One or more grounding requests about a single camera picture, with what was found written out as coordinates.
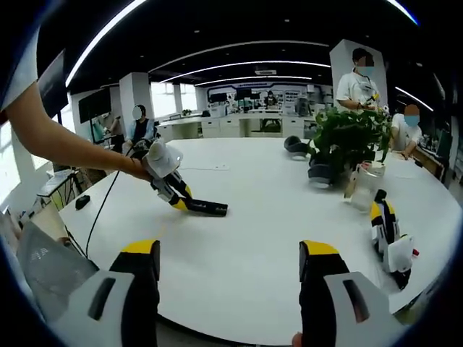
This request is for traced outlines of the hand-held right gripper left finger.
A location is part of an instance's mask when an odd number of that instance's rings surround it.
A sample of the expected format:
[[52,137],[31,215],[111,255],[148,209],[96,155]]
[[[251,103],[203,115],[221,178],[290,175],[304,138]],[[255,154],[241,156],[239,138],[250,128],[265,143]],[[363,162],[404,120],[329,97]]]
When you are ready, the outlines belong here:
[[74,284],[63,312],[48,325],[66,346],[156,346],[160,242],[127,245],[109,270],[68,249]]

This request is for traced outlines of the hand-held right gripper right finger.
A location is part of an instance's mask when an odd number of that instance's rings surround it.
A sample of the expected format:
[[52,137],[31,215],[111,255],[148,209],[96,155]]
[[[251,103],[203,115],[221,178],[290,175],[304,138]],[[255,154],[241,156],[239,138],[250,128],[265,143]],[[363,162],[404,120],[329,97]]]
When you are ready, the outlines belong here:
[[302,346],[392,346],[402,324],[388,298],[329,244],[300,242]]

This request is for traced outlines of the person's left hand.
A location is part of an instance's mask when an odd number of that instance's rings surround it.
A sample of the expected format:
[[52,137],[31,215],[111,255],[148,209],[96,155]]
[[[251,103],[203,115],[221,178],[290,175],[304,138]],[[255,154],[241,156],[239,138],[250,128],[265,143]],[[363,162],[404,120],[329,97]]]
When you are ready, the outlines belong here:
[[144,181],[150,181],[151,175],[144,169],[142,162],[136,158],[123,157],[124,164],[121,171],[134,176],[137,179]]

